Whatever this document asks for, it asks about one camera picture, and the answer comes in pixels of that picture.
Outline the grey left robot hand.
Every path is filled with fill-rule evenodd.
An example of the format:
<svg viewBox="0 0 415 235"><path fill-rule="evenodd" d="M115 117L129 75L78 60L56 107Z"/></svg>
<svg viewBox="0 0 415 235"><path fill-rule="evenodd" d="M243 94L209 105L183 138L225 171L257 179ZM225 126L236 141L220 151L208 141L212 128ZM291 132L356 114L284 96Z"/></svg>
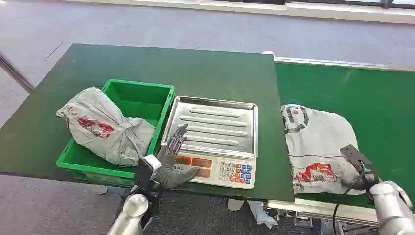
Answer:
<svg viewBox="0 0 415 235"><path fill-rule="evenodd" d="M188 172L174 172L177 155L180 148L187 137L187 124L178 126L176 131L169 137L166 144L161 145L161 149L157 154L157 159L161 163L161 167L157 170L155 180L165 188L175 188L185 182L194 179L199 169L192 167Z"/></svg>

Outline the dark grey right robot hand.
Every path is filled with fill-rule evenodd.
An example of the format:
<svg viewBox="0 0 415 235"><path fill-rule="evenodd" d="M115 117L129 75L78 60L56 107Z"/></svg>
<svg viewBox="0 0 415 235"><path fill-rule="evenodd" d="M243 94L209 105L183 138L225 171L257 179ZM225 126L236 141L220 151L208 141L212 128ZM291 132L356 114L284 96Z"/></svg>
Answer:
<svg viewBox="0 0 415 235"><path fill-rule="evenodd" d="M358 191L364 190L369 193L370 188L380 182L379 175L372 162L352 144L341 148L340 154L358 173L358 176L351 180L341 180L342 186Z"/></svg>

